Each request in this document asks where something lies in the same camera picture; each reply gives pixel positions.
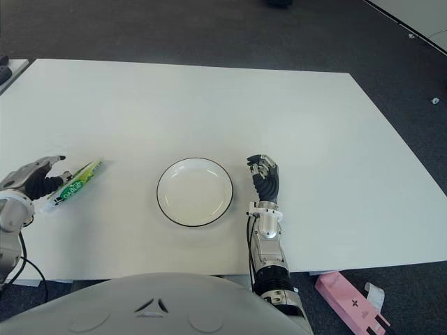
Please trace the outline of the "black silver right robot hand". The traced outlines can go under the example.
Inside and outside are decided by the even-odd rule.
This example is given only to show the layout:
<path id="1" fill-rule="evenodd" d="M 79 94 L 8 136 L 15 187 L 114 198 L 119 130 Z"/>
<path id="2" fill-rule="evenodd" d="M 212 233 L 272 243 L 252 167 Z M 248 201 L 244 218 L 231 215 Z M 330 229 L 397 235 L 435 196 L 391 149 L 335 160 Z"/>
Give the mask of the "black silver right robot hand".
<path id="1" fill-rule="evenodd" d="M 247 158 L 254 188 L 260 202 L 277 203 L 279 194 L 278 165 L 265 154 L 256 154 Z"/>

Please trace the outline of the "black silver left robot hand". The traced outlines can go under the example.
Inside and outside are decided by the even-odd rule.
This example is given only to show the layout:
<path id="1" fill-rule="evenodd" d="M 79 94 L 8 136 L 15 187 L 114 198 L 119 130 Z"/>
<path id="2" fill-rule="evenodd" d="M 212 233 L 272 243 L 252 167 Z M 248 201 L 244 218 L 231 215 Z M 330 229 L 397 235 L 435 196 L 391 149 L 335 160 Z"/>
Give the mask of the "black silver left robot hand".
<path id="1" fill-rule="evenodd" d="M 50 195 L 72 178 L 69 171 L 56 177 L 48 177 L 53 165 L 65 159 L 65 156 L 46 156 L 23 165 L 1 181 L 1 191 L 19 191 L 30 200 L 38 200 Z"/>

